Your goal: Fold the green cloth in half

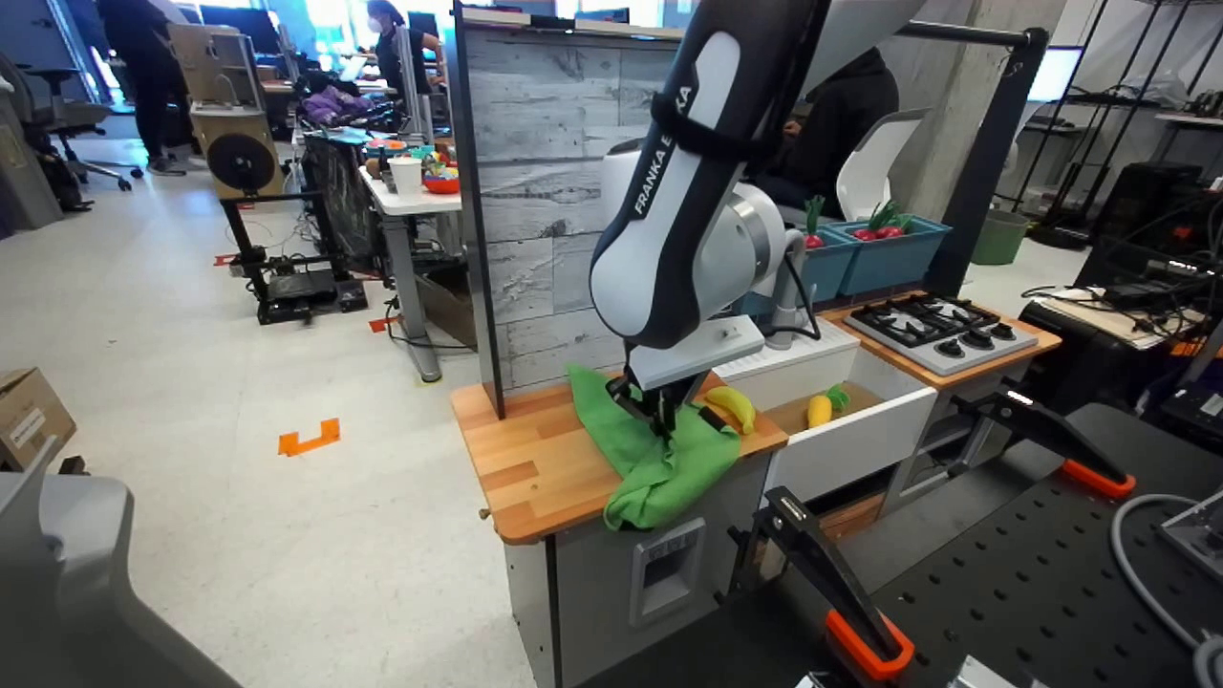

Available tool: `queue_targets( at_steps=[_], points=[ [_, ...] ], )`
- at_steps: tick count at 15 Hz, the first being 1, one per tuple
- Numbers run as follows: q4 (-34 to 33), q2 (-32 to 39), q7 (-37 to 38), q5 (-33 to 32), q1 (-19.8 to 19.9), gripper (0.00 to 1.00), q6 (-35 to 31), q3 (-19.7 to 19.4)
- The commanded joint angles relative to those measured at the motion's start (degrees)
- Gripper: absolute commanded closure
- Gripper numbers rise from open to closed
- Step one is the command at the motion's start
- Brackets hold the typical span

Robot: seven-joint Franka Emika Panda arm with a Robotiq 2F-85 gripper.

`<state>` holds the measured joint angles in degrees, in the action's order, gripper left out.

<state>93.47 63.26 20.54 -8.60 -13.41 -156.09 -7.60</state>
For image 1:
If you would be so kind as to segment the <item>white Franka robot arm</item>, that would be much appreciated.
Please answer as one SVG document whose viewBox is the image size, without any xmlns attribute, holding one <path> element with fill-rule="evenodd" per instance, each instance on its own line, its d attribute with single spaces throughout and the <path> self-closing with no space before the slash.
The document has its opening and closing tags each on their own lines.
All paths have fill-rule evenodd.
<svg viewBox="0 0 1223 688">
<path fill-rule="evenodd" d="M 657 439 L 720 361 L 766 347 L 731 305 L 799 244 L 747 170 L 771 155 L 811 84 L 900 35 L 923 3 L 699 0 L 588 262 L 593 310 L 622 341 L 608 393 Z"/>
</svg>

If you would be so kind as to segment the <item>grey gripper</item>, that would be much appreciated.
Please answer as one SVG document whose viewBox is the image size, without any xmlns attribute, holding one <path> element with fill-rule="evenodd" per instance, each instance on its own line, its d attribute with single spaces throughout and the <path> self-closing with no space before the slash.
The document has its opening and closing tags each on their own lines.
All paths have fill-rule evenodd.
<svg viewBox="0 0 1223 688">
<path fill-rule="evenodd" d="M 622 333 L 622 342 L 627 368 L 606 382 L 608 396 L 644 424 L 662 421 L 662 435 L 673 439 L 677 417 L 699 393 L 703 373 L 720 361 L 762 351 L 766 333 L 747 312 L 699 322 L 685 335 L 657 318 L 639 318 Z"/>
</svg>

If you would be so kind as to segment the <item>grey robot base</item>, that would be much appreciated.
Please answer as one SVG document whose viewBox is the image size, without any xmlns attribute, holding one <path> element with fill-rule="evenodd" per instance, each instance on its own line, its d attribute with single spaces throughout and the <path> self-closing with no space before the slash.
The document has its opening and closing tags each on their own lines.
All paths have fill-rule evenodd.
<svg viewBox="0 0 1223 688">
<path fill-rule="evenodd" d="M 0 688 L 240 688 L 133 592 L 133 491 L 55 454 L 0 486 Z"/>
</svg>

